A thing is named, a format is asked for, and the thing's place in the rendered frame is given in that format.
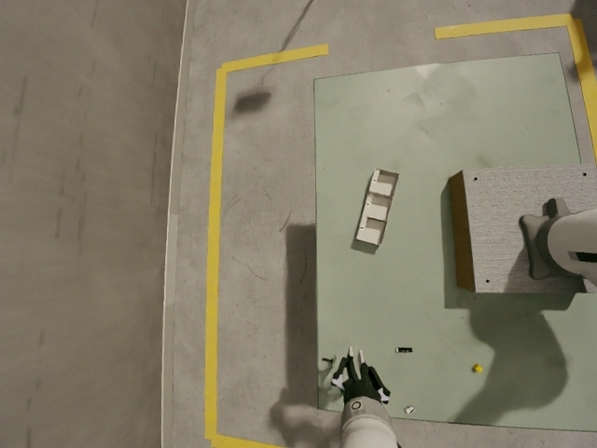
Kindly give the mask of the white three-compartment bin rack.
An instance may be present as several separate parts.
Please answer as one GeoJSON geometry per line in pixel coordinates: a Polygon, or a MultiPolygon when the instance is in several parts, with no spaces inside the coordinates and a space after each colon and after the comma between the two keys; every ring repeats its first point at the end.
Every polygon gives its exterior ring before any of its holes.
{"type": "Polygon", "coordinates": [[[374,169],[356,240],[382,245],[398,178],[395,172],[374,169]]]}

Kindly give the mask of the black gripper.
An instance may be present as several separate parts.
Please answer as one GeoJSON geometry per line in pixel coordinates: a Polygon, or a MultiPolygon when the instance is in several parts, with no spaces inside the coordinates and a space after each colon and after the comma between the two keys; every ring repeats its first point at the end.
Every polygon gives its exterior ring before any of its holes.
{"type": "Polygon", "coordinates": [[[357,361],[361,379],[363,380],[358,379],[355,372],[353,348],[351,346],[349,346],[347,360],[343,357],[338,370],[333,373],[331,385],[341,388],[344,406],[351,399],[358,397],[367,397],[377,400],[380,404],[382,402],[388,404],[391,392],[384,386],[374,367],[367,365],[362,350],[358,352],[357,361]],[[347,368],[348,380],[343,382],[344,366],[347,368]]]}

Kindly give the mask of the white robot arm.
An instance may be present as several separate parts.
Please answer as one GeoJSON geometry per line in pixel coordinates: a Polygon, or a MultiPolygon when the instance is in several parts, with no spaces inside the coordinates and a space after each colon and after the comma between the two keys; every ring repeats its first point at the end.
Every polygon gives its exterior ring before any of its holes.
{"type": "MultiPolygon", "coordinates": [[[[548,215],[520,217],[532,279],[583,275],[597,287],[597,209],[571,213],[562,197],[548,215]]],[[[348,401],[340,420],[340,448],[401,448],[390,416],[375,399],[348,401]]]]}

